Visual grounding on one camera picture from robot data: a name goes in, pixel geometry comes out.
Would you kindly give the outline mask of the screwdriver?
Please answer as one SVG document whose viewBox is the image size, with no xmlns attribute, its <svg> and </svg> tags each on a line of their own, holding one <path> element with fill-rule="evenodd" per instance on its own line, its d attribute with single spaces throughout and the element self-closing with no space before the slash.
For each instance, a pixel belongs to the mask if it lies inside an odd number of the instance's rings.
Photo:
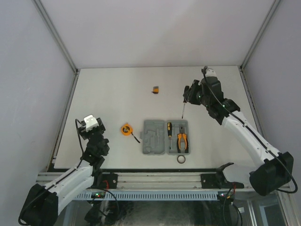
<svg viewBox="0 0 301 226">
<path fill-rule="evenodd" d="M 171 149 L 171 144 L 172 144 L 172 123 L 168 122 L 167 123 L 167 135 L 169 139 L 169 149 Z"/>
<path fill-rule="evenodd" d="M 181 119 L 183 119 L 183 116 L 184 116 L 184 110 L 185 110 L 185 105 L 186 105 L 186 100 L 183 99 L 183 109 L 182 109 L 182 115 L 181 115 Z"/>
</svg>

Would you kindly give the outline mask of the orange black pliers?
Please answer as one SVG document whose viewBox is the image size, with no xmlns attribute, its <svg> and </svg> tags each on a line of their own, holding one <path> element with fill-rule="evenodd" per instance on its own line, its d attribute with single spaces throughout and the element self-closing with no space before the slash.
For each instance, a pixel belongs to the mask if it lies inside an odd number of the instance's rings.
<svg viewBox="0 0 301 226">
<path fill-rule="evenodd" d="M 185 133 L 185 128 L 183 125 L 179 125 L 176 146 L 178 153 L 181 153 L 181 151 L 184 151 L 185 153 L 189 152 L 188 135 Z"/>
</svg>

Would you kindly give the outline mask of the grey plastic tool case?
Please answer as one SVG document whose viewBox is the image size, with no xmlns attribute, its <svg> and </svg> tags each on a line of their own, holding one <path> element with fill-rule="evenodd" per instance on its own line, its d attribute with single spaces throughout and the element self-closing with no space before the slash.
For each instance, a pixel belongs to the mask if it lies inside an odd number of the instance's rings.
<svg viewBox="0 0 301 226">
<path fill-rule="evenodd" d="M 167 135 L 167 123 L 172 123 L 172 144 L 169 149 L 169 139 Z M 185 153 L 177 151 L 177 134 L 179 133 L 179 125 L 183 125 L 185 133 L 188 135 L 189 152 Z M 145 120 L 143 130 L 140 133 L 142 139 L 142 153 L 144 155 L 188 155 L 190 154 L 190 138 L 189 125 L 187 120 Z"/>
</svg>

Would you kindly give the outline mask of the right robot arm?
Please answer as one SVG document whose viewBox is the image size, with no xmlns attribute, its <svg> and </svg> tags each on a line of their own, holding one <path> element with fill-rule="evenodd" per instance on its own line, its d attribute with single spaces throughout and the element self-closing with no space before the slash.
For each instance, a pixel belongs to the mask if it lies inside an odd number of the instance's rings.
<svg viewBox="0 0 301 226">
<path fill-rule="evenodd" d="M 183 99 L 192 105 L 203 105 L 209 116 L 231 132 L 253 160 L 253 168 L 234 163 L 224 165 L 216 176 L 218 186 L 226 188 L 232 182 L 250 183 L 259 195 L 266 196 L 275 190 L 288 194 L 289 191 L 281 187 L 293 182 L 291 192 L 298 191 L 292 176 L 293 156 L 289 152 L 280 152 L 251 126 L 240 107 L 224 97 L 217 77 L 194 80 L 191 86 L 185 86 Z"/>
</svg>

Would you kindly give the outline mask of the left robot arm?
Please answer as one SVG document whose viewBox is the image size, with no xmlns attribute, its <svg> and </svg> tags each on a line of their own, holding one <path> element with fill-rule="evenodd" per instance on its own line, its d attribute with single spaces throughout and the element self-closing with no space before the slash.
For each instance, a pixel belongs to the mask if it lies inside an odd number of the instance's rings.
<svg viewBox="0 0 301 226">
<path fill-rule="evenodd" d="M 79 141 L 87 140 L 82 156 L 75 166 L 56 179 L 35 184 L 30 190 L 18 217 L 22 226 L 53 226 L 64 208 L 87 188 L 99 188 L 103 183 L 100 170 L 109 152 L 105 126 L 100 118 L 86 116 L 76 120 Z"/>
</svg>

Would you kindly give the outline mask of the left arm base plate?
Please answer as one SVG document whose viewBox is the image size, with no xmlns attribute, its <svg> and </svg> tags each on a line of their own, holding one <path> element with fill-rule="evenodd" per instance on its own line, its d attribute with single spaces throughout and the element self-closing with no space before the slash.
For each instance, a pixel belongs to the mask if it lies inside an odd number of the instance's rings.
<svg viewBox="0 0 301 226">
<path fill-rule="evenodd" d="M 96 189 L 116 189 L 118 184 L 118 175 L 115 173 L 100 173 L 94 179 L 92 185 Z"/>
</svg>

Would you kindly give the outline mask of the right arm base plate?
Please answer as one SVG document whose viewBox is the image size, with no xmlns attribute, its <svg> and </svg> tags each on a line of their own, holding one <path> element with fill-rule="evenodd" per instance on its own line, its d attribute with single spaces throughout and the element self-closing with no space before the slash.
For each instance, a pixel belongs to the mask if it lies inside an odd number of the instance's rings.
<svg viewBox="0 0 301 226">
<path fill-rule="evenodd" d="M 219 173 L 201 174 L 200 179 L 203 189 L 221 189 L 227 187 L 224 177 Z"/>
</svg>

